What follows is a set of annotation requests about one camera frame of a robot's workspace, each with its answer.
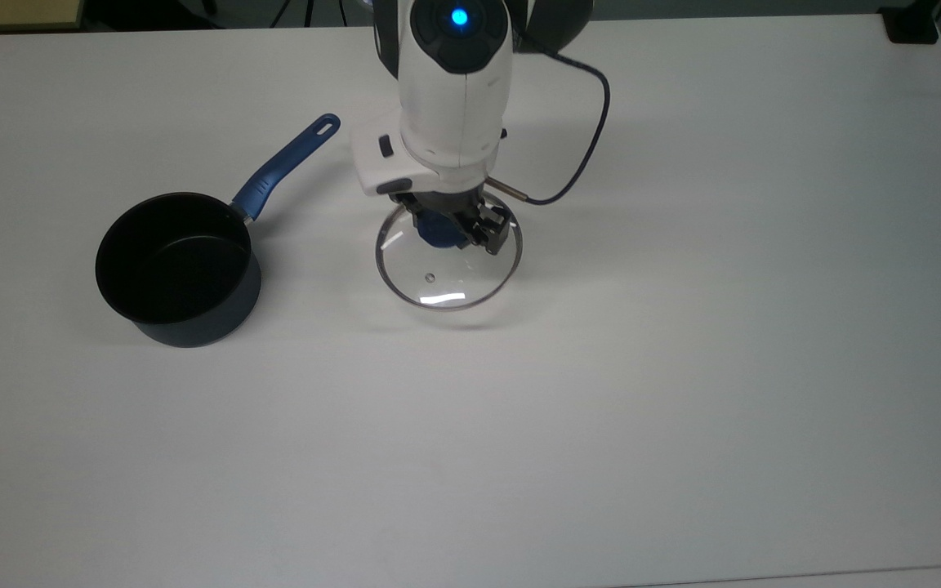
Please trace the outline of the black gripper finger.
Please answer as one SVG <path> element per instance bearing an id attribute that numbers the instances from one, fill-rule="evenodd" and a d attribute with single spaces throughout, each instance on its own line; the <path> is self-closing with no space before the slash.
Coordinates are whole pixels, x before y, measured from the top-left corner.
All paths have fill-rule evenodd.
<path id="1" fill-rule="evenodd" d="M 512 213 L 503 203 L 481 203 L 468 215 L 464 227 L 471 244 L 490 256 L 499 256 L 511 234 Z"/>
<path id="2" fill-rule="evenodd" d="M 414 211 L 413 208 L 409 207 L 408 214 L 412 217 L 413 228 L 416 230 L 416 234 L 423 242 L 439 242 L 440 213 L 422 207 Z"/>

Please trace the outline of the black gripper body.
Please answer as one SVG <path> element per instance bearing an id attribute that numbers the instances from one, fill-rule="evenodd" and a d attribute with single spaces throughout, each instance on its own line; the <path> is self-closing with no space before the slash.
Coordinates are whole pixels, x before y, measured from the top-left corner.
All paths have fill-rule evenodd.
<path id="1" fill-rule="evenodd" d="M 478 215 L 483 208 L 511 213 L 511 208 L 487 189 L 485 183 L 474 189 L 445 193 L 444 191 L 396 191 L 393 202 L 403 206 L 411 215 L 433 212 L 437 215 Z"/>

